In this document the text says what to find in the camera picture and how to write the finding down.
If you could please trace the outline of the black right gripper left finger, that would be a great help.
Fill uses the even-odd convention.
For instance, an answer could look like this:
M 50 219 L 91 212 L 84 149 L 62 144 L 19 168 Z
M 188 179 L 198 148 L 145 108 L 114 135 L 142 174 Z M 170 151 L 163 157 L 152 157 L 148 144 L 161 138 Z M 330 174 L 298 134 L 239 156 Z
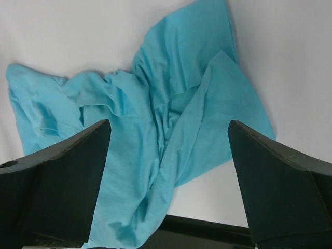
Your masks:
M 86 243 L 111 127 L 78 134 L 1 165 L 2 243 Z

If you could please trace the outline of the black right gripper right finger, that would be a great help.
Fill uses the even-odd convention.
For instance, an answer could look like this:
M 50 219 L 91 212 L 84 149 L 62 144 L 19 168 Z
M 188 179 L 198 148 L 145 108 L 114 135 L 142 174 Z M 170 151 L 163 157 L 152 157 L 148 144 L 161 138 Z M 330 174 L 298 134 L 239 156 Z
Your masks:
M 228 137 L 252 241 L 331 242 L 331 164 L 239 121 Z

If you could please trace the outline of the light blue t shirt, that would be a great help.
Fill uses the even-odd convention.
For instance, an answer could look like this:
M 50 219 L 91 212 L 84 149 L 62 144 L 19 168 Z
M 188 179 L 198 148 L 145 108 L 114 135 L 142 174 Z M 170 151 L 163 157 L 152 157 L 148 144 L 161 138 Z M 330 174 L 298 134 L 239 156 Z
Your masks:
M 225 1 L 194 1 L 151 27 L 128 71 L 57 77 L 6 70 L 25 155 L 102 119 L 112 128 L 84 248 L 139 248 L 157 230 L 174 188 L 232 158 L 230 121 L 274 139 L 238 65 Z

